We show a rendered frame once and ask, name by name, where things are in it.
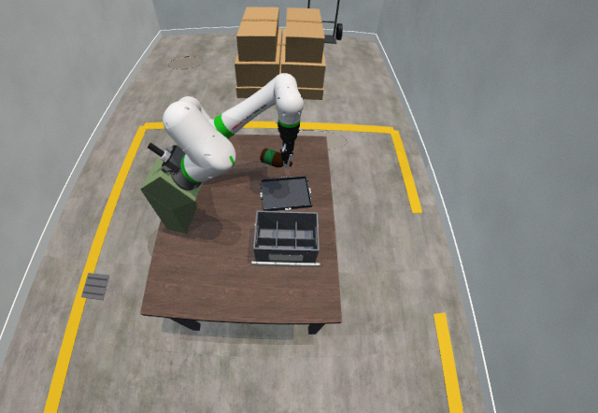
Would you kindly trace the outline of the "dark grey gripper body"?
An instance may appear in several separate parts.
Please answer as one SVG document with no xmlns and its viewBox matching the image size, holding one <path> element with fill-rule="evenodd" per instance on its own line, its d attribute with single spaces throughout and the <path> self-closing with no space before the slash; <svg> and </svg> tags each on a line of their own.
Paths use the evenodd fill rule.
<svg viewBox="0 0 598 413">
<path fill-rule="evenodd" d="M 292 137 L 286 137 L 286 136 L 280 135 L 280 138 L 283 140 L 283 147 L 284 147 L 284 144 L 286 144 L 286 148 L 288 148 L 290 146 L 290 142 L 293 142 L 297 138 L 297 135 L 292 136 Z"/>
</svg>

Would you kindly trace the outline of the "orange bottle with green base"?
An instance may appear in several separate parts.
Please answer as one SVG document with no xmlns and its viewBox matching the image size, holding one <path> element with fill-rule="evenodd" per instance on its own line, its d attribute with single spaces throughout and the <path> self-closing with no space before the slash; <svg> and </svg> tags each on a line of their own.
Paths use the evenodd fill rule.
<svg viewBox="0 0 598 413">
<path fill-rule="evenodd" d="M 274 167 L 282 167 L 283 166 L 283 161 L 281 159 L 281 153 L 274 151 L 274 150 L 264 149 L 262 151 L 260 160 L 262 163 L 269 164 Z"/>
</svg>

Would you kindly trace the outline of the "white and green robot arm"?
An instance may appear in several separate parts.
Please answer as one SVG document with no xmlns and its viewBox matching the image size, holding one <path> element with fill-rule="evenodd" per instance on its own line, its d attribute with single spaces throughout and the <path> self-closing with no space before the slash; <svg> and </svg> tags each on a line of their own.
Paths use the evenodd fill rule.
<svg viewBox="0 0 598 413">
<path fill-rule="evenodd" d="M 213 120 L 197 101 L 186 96 L 164 112 L 164 129 L 179 147 L 173 145 L 162 151 L 152 143 L 148 145 L 148 149 L 161 156 L 161 170 L 170 172 L 183 190 L 194 190 L 202 182 L 229 171 L 235 165 L 236 155 L 228 139 L 273 105 L 277 107 L 281 135 L 295 136 L 301 130 L 304 101 L 290 74 L 277 75 L 251 97 Z"/>
</svg>

